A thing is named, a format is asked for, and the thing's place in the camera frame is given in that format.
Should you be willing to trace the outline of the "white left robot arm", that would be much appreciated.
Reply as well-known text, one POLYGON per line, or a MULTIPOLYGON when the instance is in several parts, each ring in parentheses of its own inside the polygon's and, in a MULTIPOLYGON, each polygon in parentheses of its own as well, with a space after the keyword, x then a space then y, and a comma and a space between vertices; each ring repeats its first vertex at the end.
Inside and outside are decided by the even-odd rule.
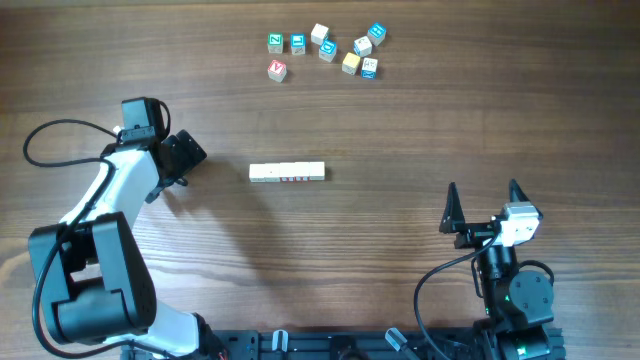
POLYGON ((187 131, 171 134, 164 102, 140 97, 121 106, 124 126, 95 157, 100 171, 81 202, 28 239, 35 335, 66 359, 115 348, 128 358, 225 359, 227 349, 200 315, 158 301, 132 234, 142 205, 186 185, 206 153, 187 131))

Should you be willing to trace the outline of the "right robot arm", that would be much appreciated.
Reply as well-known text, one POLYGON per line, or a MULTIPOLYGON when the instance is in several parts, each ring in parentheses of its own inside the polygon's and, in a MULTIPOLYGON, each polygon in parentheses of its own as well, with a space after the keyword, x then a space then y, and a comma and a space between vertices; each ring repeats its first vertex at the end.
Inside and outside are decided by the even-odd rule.
POLYGON ((476 294, 487 318, 474 325, 479 346, 489 359, 550 359, 551 335, 545 325, 552 312, 553 276, 537 261, 517 259, 516 247, 533 240, 541 211, 516 181, 509 201, 487 222, 466 221, 455 183, 450 183, 439 231, 454 234, 454 247, 471 249, 476 294))

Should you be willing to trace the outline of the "plain picture wooden block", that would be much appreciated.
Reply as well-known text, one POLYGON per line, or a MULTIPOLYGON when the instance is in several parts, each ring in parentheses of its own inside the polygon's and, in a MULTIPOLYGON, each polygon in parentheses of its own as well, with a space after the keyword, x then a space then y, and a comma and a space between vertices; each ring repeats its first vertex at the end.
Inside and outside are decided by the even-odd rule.
POLYGON ((310 181, 323 181, 325 179, 326 170, 324 162, 310 162, 309 163, 309 180, 310 181))

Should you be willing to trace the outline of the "green F wooden block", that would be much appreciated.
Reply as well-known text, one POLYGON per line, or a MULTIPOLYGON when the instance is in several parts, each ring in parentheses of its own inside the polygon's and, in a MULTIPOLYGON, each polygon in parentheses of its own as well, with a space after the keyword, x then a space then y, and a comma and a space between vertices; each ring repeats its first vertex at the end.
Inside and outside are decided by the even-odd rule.
POLYGON ((249 166, 249 180, 252 183, 265 182, 266 170, 264 164, 251 164, 249 166))

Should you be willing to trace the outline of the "green N wooden block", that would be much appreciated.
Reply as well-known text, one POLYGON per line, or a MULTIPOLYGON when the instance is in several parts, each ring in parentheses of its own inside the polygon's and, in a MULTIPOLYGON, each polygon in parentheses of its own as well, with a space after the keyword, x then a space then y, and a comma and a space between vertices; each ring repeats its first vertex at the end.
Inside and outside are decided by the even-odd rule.
POLYGON ((266 182, 280 182, 280 164, 266 163, 264 165, 264 179, 266 182))

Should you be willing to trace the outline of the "red I block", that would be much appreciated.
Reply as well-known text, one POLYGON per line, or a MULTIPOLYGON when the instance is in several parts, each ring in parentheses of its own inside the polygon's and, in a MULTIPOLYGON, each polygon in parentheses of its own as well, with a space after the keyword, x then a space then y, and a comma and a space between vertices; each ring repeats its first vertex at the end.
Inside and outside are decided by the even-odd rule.
POLYGON ((294 162, 281 162, 279 164, 279 177, 281 182, 294 182, 296 179, 296 164, 294 162))
POLYGON ((294 177, 296 182, 307 182, 310 180, 310 163, 295 162, 294 177))

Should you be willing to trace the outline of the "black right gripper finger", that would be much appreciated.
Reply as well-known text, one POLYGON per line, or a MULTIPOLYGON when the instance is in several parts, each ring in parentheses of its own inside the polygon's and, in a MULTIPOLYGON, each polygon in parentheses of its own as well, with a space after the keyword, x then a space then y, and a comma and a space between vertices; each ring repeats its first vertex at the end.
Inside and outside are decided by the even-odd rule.
POLYGON ((526 196, 515 179, 511 179, 509 182, 509 201, 510 202, 529 202, 530 199, 526 196))
POLYGON ((460 233, 466 229, 466 220, 460 203, 459 194, 455 182, 448 186, 446 204, 439 225, 439 231, 443 234, 460 233))

